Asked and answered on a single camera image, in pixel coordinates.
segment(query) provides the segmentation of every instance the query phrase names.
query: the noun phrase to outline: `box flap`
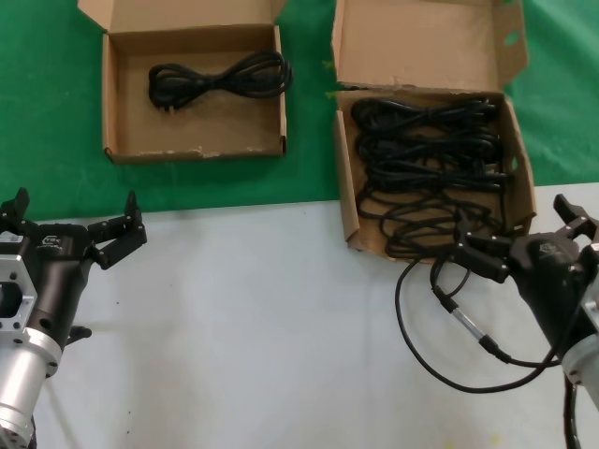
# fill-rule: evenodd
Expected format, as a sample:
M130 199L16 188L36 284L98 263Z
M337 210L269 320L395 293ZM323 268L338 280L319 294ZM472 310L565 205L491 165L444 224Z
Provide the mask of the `box flap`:
M85 4L94 2L94 0L80 1ZM285 4L285 0L111 1L114 2L114 7L112 8L112 17L108 30L112 34L196 28L199 26L272 24ZM95 15L105 20L105 17L101 14Z
M520 0L338 0L339 82L497 91L527 64Z
M105 30L112 22L115 0L78 0L79 9Z

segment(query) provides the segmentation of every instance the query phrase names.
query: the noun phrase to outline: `black power cord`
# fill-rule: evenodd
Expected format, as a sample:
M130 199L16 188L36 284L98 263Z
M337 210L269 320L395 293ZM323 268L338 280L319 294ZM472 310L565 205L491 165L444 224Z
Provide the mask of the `black power cord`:
M223 73L207 75L178 64L155 65L148 74L153 105L180 109L210 90L222 89L248 98L273 98L293 82L293 69L277 51L260 51Z
M580 449L576 421L577 386L564 376L565 395L563 397L563 433L566 449Z
M395 312L397 314L398 324L400 326L400 331L402 333L405 344L408 346L408 348L410 349L410 351L412 352L412 354L414 355L414 357L416 358L418 363L420 363L420 365L422 365L422 367L430 375L432 375L435 379L437 379L437 380L443 382L444 384L446 384L456 390L459 390L463 393L470 393L470 394L475 394L475 395L501 393L504 391L519 388L521 386L524 386L525 384L532 382L534 379L536 379L538 376L540 376L545 369L550 368L552 366L551 360L557 354L558 350L562 347L562 345L565 343L566 339L569 337L570 333L572 332L572 329L575 326L580 307L576 308L576 310L572 314L572 317L570 318L568 325L566 326L563 334L559 338L558 343L555 344L550 349L550 351L548 352L548 354L545 356L545 358L543 359L543 361L541 363L533 364L533 362L524 362L530 366L534 365L534 370L531 371L528 375L524 376L523 378L521 378L517 381L514 381L509 384L503 384L503 385L497 385L497 386L471 387L471 386L461 385L456 382L453 382L453 381L447 379L446 376L444 376L443 374L439 373L436 369L434 369L431 365L429 365L429 363L422 357L422 355L420 355L420 353L416 349L415 345L412 343L412 340L410 339L410 336L407 333L407 330L405 328L405 323L403 321L402 306L401 306L401 302L400 302L402 284L403 284L403 281L405 280L406 276L410 273L410 271L412 271L412 269L419 262L420 262L420 259L416 259L412 263L410 263L410 265L403 271L402 275L398 279L397 287L395 289Z
M443 254L434 261L431 265L431 289L434 295L439 299L440 304L443 308L450 314L456 316L463 324L466 323L469 330L473 335L475 335L478 344L480 344L489 354L495 356L502 362L508 365L516 365L523 368L540 368L543 366L543 362L526 362L523 360L518 360L499 347L499 344L489 335L483 333L478 327L476 327L475 323L472 322L463 312L460 310L460 306L453 299L454 296L460 292L463 286L468 281L470 277L471 271L467 270L466 275L462 279L460 285L451 293L447 294L443 291L443 289L439 286L439 275L441 274L442 268L445 266L445 263L450 259L449 253ZM548 365L550 368L560 366L559 360L553 360Z
M356 152L367 178L356 195L358 215L379 221L387 255L414 259L446 253L454 244L456 209L468 215L473 231L503 234L510 175L504 173L499 136L489 127L497 108L488 99L418 108L367 98L351 113L361 131ZM501 217L458 192L497 195Z

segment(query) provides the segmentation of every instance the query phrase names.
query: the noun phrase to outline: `white table surface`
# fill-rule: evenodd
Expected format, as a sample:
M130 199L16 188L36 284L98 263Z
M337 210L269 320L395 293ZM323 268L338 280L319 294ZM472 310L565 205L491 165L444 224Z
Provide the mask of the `white table surface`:
M537 188L535 231L565 193L599 217L599 184ZM35 417L40 449L563 449L562 373L471 396L421 368L398 329L404 264L350 251L337 202L146 214L149 243L93 268L69 346ZM461 268L448 268L444 284ZM402 300L431 364L482 386L528 371L487 355L415 270ZM512 356L546 343L513 283L474 276L460 295ZM599 413L579 395L583 448Z

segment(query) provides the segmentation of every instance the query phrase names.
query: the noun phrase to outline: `green surface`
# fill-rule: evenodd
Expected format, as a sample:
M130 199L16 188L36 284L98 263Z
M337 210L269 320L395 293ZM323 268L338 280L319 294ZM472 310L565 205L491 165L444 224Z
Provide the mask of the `green surface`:
M599 181L599 3L525 0L532 66L509 93L537 184ZM336 198L329 48L334 0L288 0L280 19L296 70L285 158L114 166L101 149L101 30L76 0L0 0L0 196L30 217Z

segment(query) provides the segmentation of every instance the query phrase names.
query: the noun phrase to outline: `cardboard box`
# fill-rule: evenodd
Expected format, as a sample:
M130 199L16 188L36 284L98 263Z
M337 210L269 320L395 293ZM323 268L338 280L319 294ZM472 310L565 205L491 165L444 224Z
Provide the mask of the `cardboard box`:
M502 92L528 64L519 0L338 0L332 48L339 82L367 89L338 92L335 121L343 232L351 248L386 256L378 221L358 217L355 201L365 173L350 110L365 97L421 107L489 98L500 111L492 126L504 143L504 169L514 175L505 194L506 224L517 234L529 232L533 173L516 113ZM468 195L499 216L495 195L455 195Z
M285 0L79 0L106 30L103 139L117 164L282 155L285 95L267 100L211 91L165 112L148 98L148 71L176 63L218 73L254 51L281 51Z

